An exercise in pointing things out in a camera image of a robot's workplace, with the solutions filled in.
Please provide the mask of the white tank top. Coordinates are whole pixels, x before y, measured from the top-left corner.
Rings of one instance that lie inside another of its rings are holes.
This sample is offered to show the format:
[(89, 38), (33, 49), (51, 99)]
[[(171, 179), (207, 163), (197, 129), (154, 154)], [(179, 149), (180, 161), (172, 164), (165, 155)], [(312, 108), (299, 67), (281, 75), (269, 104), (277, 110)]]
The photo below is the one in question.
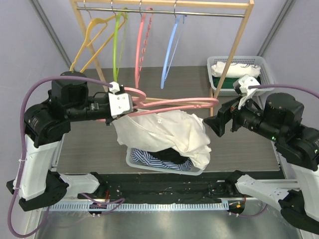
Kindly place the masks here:
[(210, 139), (201, 118), (181, 110), (139, 116), (123, 116), (112, 122), (117, 142), (128, 148), (158, 152), (168, 148), (188, 157), (196, 168), (210, 163)]

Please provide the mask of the light pink hanger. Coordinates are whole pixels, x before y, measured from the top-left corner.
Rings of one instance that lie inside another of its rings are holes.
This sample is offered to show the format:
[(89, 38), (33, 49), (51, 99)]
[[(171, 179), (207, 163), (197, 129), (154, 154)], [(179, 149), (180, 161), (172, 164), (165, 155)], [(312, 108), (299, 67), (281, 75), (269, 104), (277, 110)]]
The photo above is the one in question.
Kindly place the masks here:
[[(153, 113), (169, 112), (173, 110), (188, 110), (188, 109), (208, 109), (218, 105), (219, 101), (214, 97), (199, 97), (199, 98), (182, 98), (182, 99), (159, 99), (148, 98), (142, 90), (124, 87), (126, 93), (132, 97), (134, 112), (128, 116), (140, 116)], [(168, 106), (149, 112), (138, 112), (151, 107)], [(105, 119), (97, 119), (97, 121), (105, 122)]]

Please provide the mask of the blue striped tank top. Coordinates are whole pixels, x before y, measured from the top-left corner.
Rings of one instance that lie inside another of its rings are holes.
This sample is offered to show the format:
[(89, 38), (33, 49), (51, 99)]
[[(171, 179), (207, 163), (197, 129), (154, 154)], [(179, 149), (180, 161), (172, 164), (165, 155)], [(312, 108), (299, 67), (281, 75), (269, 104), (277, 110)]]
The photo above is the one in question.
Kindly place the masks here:
[(134, 163), (141, 163), (149, 167), (164, 168), (164, 169), (173, 169), (179, 171), (189, 171), (193, 166), (190, 159), (187, 159), (182, 164), (176, 164), (171, 161), (162, 161), (155, 158), (149, 152), (142, 151), (139, 149), (134, 149), (132, 153), (132, 159)]

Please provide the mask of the black tank top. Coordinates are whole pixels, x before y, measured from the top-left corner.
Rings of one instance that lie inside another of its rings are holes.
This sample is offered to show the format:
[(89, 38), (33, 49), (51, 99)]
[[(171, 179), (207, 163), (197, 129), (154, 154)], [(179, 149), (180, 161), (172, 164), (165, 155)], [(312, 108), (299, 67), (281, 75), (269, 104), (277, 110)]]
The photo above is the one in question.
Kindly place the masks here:
[(149, 154), (161, 161), (167, 161), (178, 165), (183, 164), (187, 160), (189, 160), (188, 157), (180, 155), (180, 153), (173, 148), (164, 149), (158, 152), (149, 152)]

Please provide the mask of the light blue hanger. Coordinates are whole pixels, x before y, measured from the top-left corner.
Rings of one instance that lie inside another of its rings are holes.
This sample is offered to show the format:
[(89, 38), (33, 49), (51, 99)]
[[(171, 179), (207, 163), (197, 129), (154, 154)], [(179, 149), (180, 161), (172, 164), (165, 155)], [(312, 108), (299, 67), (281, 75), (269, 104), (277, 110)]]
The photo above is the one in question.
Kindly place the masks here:
[(167, 80), (167, 77), (174, 59), (175, 52), (184, 29), (185, 19), (186, 19), (185, 15), (179, 15), (178, 17), (175, 18), (175, 23), (172, 28), (172, 32), (167, 45), (167, 50), (166, 50), (164, 63), (163, 63), (163, 69), (162, 69), (161, 80), (160, 80), (161, 89), (164, 89), (165, 82)]

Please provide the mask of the lime green hanger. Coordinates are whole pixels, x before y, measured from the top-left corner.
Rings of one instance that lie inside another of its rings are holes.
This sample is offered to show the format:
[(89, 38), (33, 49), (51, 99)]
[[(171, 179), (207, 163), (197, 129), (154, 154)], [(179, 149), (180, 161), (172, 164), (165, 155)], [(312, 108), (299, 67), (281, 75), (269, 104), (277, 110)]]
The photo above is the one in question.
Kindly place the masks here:
[[(114, 30), (114, 42), (113, 42), (113, 79), (118, 82), (118, 75), (121, 66), (122, 54), (124, 50), (125, 38), (127, 33), (128, 14), (126, 12), (120, 12), (116, 15), (115, 30)], [(123, 30), (123, 40), (121, 42), (120, 53), (118, 53), (118, 39), (119, 31)]]

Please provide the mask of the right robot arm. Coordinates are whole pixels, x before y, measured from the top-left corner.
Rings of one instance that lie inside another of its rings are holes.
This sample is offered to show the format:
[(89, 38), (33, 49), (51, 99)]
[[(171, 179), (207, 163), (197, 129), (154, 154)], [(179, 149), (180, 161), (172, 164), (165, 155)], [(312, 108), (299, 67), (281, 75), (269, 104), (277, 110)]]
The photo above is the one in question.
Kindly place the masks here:
[(319, 131), (302, 124), (304, 105), (287, 93), (268, 95), (263, 109), (239, 98), (222, 104), (217, 115), (203, 121), (218, 137), (231, 121), (232, 132), (244, 127), (274, 143), (295, 172), (299, 190), (286, 190), (253, 179), (239, 170), (225, 180), (229, 196), (252, 196), (277, 209), (292, 226), (319, 233)]

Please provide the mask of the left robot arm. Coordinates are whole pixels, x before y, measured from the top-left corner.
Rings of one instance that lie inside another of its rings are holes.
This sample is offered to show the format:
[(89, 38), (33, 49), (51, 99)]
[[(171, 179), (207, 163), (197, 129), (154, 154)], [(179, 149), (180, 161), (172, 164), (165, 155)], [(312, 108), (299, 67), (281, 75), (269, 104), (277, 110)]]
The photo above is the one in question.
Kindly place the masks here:
[(132, 97), (115, 82), (108, 84), (107, 92), (90, 96), (90, 79), (83, 73), (66, 71), (46, 81), (51, 83), (51, 89), (45, 101), (27, 107), (28, 98), (23, 100), (21, 162), (16, 178), (6, 184), (13, 195), (19, 196), (18, 203), (25, 212), (52, 206), (67, 196), (102, 198), (107, 184), (97, 172), (67, 176), (50, 167), (58, 158), (58, 148), (72, 122), (111, 123), (134, 112)]

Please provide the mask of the folded green cloth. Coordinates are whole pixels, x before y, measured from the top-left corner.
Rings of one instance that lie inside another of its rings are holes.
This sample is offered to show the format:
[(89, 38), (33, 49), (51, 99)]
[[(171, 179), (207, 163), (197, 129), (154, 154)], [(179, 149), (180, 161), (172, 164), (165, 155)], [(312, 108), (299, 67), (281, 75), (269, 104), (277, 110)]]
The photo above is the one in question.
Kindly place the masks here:
[[(233, 84), (238, 81), (239, 78), (225, 78), (224, 83), (222, 84), (222, 89), (236, 89), (236, 88), (240, 88), (239, 84), (235, 84), (235, 87), (233, 86)], [(218, 84), (219, 84), (220, 78), (219, 77), (212, 77), (212, 82), (213, 82), (213, 86), (215, 88), (217, 88)]]

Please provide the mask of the folded white cloth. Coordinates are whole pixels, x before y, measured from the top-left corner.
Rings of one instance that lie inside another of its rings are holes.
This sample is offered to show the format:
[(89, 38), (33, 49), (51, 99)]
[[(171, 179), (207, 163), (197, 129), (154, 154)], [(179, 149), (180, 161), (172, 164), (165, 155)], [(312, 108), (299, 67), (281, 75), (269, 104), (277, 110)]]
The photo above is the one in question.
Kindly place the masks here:
[[(226, 63), (218, 61), (212, 65), (211, 73), (214, 77), (221, 77)], [(231, 63), (226, 73), (226, 78), (241, 78), (244, 75), (257, 78), (261, 73), (261, 67), (254, 64)]]

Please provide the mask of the white empty basket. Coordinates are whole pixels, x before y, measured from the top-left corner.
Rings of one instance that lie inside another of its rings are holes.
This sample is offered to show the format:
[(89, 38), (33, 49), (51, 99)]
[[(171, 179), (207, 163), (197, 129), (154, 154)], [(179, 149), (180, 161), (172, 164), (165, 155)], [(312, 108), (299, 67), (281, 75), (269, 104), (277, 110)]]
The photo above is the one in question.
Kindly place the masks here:
[(143, 169), (143, 170), (148, 170), (156, 173), (172, 173), (172, 174), (181, 174), (181, 175), (190, 175), (190, 176), (198, 176), (200, 175), (203, 170), (196, 168), (192, 166), (190, 170), (188, 171), (180, 171), (180, 170), (175, 170), (175, 169), (166, 169), (166, 168), (158, 168), (158, 167), (151, 167), (151, 166), (146, 166), (142, 163), (135, 163), (133, 161), (133, 148), (127, 148), (127, 155), (126, 155), (126, 163), (133, 168), (138, 168), (138, 169)]

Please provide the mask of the white basket with clothes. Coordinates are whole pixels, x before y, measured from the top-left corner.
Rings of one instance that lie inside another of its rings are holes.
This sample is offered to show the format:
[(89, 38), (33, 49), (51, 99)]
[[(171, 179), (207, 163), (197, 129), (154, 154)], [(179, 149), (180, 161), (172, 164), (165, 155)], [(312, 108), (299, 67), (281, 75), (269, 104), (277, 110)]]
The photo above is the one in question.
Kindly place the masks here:
[[(207, 58), (207, 71), (209, 82), (213, 93), (215, 93), (217, 86), (214, 86), (213, 77), (211, 74), (211, 66), (216, 64), (218, 61), (227, 62), (228, 56), (211, 56)], [(233, 63), (242, 63), (242, 64), (253, 64), (261, 67), (260, 80), (261, 85), (274, 84), (273, 76), (270, 72), (270, 68), (263, 57), (260, 56), (234, 56), (232, 60)], [(261, 96), (262, 94), (272, 91), (274, 88), (267, 89), (257, 89), (254, 96)], [(218, 96), (236, 96), (237, 93), (233, 89), (221, 88)]]

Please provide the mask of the wooden clothes rack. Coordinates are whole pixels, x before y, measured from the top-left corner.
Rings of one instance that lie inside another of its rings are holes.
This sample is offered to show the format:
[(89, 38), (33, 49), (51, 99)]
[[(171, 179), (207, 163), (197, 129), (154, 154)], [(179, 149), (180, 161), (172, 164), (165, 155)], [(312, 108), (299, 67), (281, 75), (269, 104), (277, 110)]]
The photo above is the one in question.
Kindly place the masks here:
[[(116, 18), (116, 15), (120, 12), (130, 12), (130, 13), (152, 13), (152, 14), (174, 14), (174, 15), (197, 15), (197, 16), (218, 16), (218, 17), (238, 17), (238, 18), (243, 18), (240, 24), (240, 27), (237, 31), (234, 43), (232, 45), (230, 54), (228, 56), (227, 62), (226, 62), (226, 66), (224, 68), (223, 74), (221, 76), (221, 79), (219, 81), (219, 84), (217, 86), (217, 90), (215, 91), (215, 94), (213, 94), (213, 90), (212, 88), (210, 88), (210, 97), (214, 97), (217, 99), (218, 94), (221, 90), (222, 84), (225, 80), (226, 77), (226, 73), (229, 69), (230, 64), (232, 63), (234, 54), (237, 50), (238, 44), (240, 42), (240, 39), (242, 37), (242, 34), (245, 30), (246, 24), (248, 22), (249, 16), (251, 14), (251, 11), (254, 7), (254, 1), (253, 0), (249, 0), (248, 3), (231, 3), (231, 2), (212, 2), (212, 1), (188, 1), (188, 0), (182, 0), (182, 1), (172, 1), (172, 0), (140, 0), (139, 1), (139, 7), (141, 7), (142, 3), (145, 4), (150, 4), (150, 5), (159, 5), (159, 6), (173, 6), (174, 3), (174, 11), (155, 11), (153, 10), (153, 8), (147, 8), (146, 10), (141, 10), (139, 8), (139, 10), (137, 9), (114, 9), (113, 8), (113, 0), (89, 0), (88, 2), (94, 2), (94, 3), (107, 3), (110, 2), (111, 4), (111, 8), (87, 8), (85, 6), (85, 0), (83, 1), (83, 7), (79, 7), (78, 6), (78, 2), (80, 2), (79, 0), (70, 0), (70, 3), (72, 5), (72, 8), (74, 10), (75, 16), (77, 18), (77, 21), (79, 23), (79, 26), (82, 30), (82, 33), (84, 34), (84, 42), (80, 48), (80, 50), (78, 51), (73, 63), (70, 66), (69, 71), (74, 71), (74, 67), (80, 57), (80, 55), (83, 52), (84, 48), (88, 48), (92, 54), (92, 57), (90, 58), (90, 60), (83, 66), (83, 68), (80, 70), (81, 73), (83, 73), (87, 67), (92, 63), (92, 61), (95, 62), (96, 65), (96, 70), (98, 72), (98, 75), (100, 77), (100, 80), (102, 82), (106, 82), (102, 69), (99, 65), (99, 61), (96, 59), (98, 54), (100, 53), (100, 51), (106, 46), (106, 44), (108, 44), (108, 42), (114, 38), (114, 33), (112, 33), (112, 35), (106, 40), (105, 43), (103, 43), (103, 45), (98, 49), (97, 52), (95, 52), (94, 47), (92, 46), (93, 41), (97, 38), (97, 36), (99, 36), (102, 31), (107, 27), (107, 23)], [(182, 6), (182, 7), (205, 7), (205, 8), (229, 8), (229, 9), (244, 9), (245, 13), (244, 14), (221, 14), (221, 13), (202, 13), (202, 12), (184, 12), (184, 11), (180, 11), (180, 12), (176, 12), (176, 4), (177, 6)], [(92, 19), (88, 25), (88, 27), (86, 27), (83, 17), (80, 13), (80, 10), (86, 10), (88, 12), (90, 11), (112, 11), (115, 16), (113, 17), (109, 17), (107, 19), (101, 19), (101, 18), (95, 18)], [(105, 26), (102, 28), (102, 30), (100, 30), (97, 35), (93, 38), (93, 40), (90, 40), (90, 34), (92, 29), (97, 25), (97, 24), (105, 24)]]

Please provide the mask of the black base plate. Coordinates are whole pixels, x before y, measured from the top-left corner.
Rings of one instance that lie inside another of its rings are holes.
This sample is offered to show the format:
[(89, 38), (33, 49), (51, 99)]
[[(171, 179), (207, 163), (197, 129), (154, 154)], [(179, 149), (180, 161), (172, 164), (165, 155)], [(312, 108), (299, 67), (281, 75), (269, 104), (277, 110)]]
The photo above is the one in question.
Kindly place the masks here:
[(198, 176), (172, 173), (101, 174), (102, 188), (90, 193), (93, 199), (127, 204), (202, 204), (223, 198), (245, 198), (226, 182), (230, 172), (204, 172)]

